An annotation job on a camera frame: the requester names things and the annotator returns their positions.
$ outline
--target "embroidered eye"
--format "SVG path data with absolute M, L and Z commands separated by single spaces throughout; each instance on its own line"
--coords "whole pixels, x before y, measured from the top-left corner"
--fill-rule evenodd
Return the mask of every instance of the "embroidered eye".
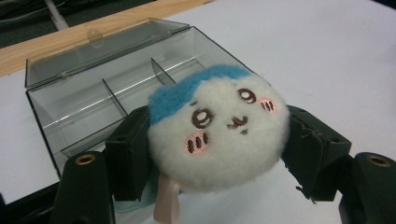
M 238 93 L 241 96 L 242 100 L 244 100 L 246 103 L 256 103 L 256 95 L 253 93 L 253 91 L 248 89 L 240 89 L 238 90 Z
M 204 129 L 210 125 L 212 119 L 213 114 L 209 109 L 198 109 L 192 113 L 191 122 L 195 127 Z

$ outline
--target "transparent container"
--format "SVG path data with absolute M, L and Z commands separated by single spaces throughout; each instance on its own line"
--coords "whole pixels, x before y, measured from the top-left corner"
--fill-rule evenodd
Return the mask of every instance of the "transparent container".
M 26 89 L 60 174 L 68 158 L 104 140 L 161 85 L 208 66 L 244 66 L 195 27 L 149 20 L 71 49 L 29 59 Z

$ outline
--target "plush face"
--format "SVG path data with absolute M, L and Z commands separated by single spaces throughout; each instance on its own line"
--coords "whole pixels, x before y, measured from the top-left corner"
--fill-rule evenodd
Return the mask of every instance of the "plush face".
M 279 160 L 289 110 L 261 77 L 213 77 L 191 100 L 148 130 L 152 157 L 183 189 L 246 183 Z

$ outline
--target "wooden edge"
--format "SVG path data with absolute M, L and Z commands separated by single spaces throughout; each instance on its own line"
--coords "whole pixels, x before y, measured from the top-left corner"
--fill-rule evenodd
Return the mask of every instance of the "wooden edge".
M 97 30 L 102 34 L 114 34 L 136 26 L 148 18 L 163 19 L 194 7 L 213 2 L 211 0 L 157 0 L 134 7 L 95 21 L 89 21 L 50 35 L 0 49 L 0 77 L 25 68 L 29 58 L 42 58 L 54 52 L 87 43 L 87 33 Z

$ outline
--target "pink cheek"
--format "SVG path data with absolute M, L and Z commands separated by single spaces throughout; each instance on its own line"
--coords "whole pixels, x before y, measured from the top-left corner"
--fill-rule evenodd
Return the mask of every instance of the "pink cheek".
M 274 113 L 276 111 L 276 106 L 274 102 L 268 98 L 261 98 L 258 102 L 262 108 L 270 113 Z
M 192 155 L 205 152 L 208 148 L 209 138 L 204 130 L 199 130 L 190 135 L 184 143 L 184 150 Z

